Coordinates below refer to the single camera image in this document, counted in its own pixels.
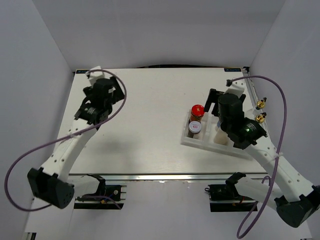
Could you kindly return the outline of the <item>white silver cap shaker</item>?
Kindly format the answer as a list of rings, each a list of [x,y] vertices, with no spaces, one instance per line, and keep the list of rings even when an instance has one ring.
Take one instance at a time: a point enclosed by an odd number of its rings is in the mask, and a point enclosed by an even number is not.
[[[213,139],[215,144],[227,146],[229,144],[229,137],[226,132],[219,128]]]

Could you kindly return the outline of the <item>small brown spice jar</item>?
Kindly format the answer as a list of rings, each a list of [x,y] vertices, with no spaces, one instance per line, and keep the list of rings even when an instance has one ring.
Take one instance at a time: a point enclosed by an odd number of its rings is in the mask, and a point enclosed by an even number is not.
[[[202,130],[202,124],[199,121],[191,121],[188,125],[187,137],[198,139]]]

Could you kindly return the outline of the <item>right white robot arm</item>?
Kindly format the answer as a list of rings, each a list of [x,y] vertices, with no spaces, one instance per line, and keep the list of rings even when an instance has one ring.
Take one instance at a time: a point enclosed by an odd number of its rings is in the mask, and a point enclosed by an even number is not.
[[[210,89],[204,110],[213,106],[212,114],[219,118],[222,131],[234,143],[253,157],[270,176],[275,176],[277,188],[267,205],[293,228],[299,227],[320,207],[320,188],[304,178],[282,155],[263,127],[245,117],[245,94],[237,96]]]

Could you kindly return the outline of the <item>red lid sauce jar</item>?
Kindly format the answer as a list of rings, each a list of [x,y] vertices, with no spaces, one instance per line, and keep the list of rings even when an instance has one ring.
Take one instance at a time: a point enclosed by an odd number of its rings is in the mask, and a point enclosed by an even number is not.
[[[190,111],[190,116],[188,122],[201,122],[203,116],[205,114],[205,108],[201,104],[196,104],[192,106],[191,111]]]

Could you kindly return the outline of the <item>clear glass bottle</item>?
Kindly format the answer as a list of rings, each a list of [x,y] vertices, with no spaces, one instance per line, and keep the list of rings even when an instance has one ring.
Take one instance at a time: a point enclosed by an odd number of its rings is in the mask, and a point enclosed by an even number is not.
[[[251,109],[251,113],[254,115],[254,116],[257,116],[259,114],[262,114],[263,113],[263,109],[265,108],[266,106],[266,101],[267,101],[267,98],[266,97],[263,97],[261,100],[258,100],[255,104],[255,106]]]

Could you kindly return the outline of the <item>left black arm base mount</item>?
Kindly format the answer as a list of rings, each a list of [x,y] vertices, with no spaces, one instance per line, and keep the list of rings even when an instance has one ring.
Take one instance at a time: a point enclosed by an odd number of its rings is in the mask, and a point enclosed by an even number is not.
[[[124,206],[126,185],[96,174],[75,176],[72,184],[76,210],[121,210]]]

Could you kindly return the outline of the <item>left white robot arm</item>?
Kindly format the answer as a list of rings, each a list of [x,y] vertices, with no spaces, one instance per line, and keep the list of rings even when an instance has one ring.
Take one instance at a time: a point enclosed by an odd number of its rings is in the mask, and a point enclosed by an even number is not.
[[[108,120],[113,105],[125,100],[117,79],[97,78],[83,89],[85,98],[74,115],[68,139],[63,140],[39,169],[27,174],[33,195],[59,209],[73,198],[82,201],[101,200],[106,195],[106,181],[97,174],[87,174],[73,180],[69,173],[87,142]]]

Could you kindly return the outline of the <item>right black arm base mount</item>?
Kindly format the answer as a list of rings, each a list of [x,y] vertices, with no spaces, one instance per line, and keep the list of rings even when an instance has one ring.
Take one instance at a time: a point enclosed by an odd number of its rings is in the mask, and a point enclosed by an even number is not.
[[[209,206],[212,213],[254,212],[258,210],[256,201],[247,197],[233,196],[227,191],[225,184],[210,184],[204,191],[209,196]]]

